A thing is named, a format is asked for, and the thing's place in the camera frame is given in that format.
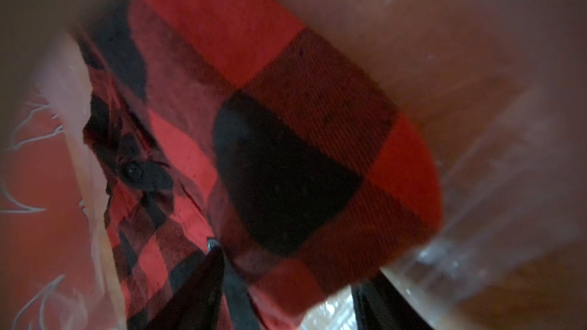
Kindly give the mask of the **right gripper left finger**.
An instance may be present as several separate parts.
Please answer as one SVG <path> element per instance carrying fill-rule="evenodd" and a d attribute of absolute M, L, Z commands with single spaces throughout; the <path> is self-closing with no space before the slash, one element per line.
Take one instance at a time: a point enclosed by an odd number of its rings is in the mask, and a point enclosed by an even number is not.
<path fill-rule="evenodd" d="M 148 329 L 212 330 L 217 328 L 225 272 L 224 255 L 216 246 L 174 295 Z"/>

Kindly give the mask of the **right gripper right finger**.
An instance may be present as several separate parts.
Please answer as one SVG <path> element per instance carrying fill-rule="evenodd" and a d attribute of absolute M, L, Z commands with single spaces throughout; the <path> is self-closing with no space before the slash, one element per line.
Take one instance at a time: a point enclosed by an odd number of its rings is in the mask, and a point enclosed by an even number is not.
<path fill-rule="evenodd" d="M 382 273 L 351 285 L 358 330 L 432 330 Z"/>

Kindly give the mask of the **red black plaid shirt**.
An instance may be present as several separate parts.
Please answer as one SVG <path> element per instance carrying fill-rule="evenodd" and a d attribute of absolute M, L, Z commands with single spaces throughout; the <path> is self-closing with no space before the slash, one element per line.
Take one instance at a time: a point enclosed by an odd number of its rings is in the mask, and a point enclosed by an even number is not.
<path fill-rule="evenodd" d="M 408 117 L 277 1 L 111 0 L 76 41 L 129 329 L 216 246 L 217 328 L 295 329 L 440 230 Z"/>

